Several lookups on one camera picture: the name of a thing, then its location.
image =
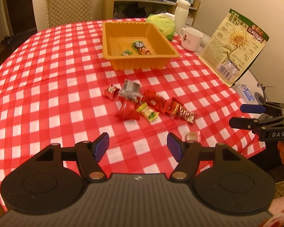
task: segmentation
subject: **dark brown door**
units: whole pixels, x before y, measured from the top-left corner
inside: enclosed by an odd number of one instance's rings
[[[14,35],[36,28],[32,0],[6,0]]]

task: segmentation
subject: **white thermos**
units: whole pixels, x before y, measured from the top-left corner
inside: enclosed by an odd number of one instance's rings
[[[176,33],[179,34],[181,28],[183,28],[185,25],[190,3],[185,0],[178,0],[176,5],[177,7],[175,10],[175,26],[176,26]]]

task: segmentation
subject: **yellow candy wrapper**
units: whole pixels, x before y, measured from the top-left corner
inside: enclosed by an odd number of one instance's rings
[[[137,113],[145,117],[149,122],[153,121],[159,115],[159,112],[155,112],[147,105],[146,102],[144,102],[140,107],[138,107],[136,111]]]

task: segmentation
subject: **gray ribbed panel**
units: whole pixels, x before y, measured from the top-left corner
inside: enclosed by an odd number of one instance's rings
[[[227,216],[196,200],[185,184],[172,183],[164,174],[113,174],[105,183],[88,186],[72,206],[48,215],[9,211],[0,227],[258,227],[271,217]]]

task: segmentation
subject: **quilted chair cover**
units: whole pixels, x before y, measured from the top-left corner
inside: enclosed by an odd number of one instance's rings
[[[93,20],[93,0],[45,0],[48,27]]]

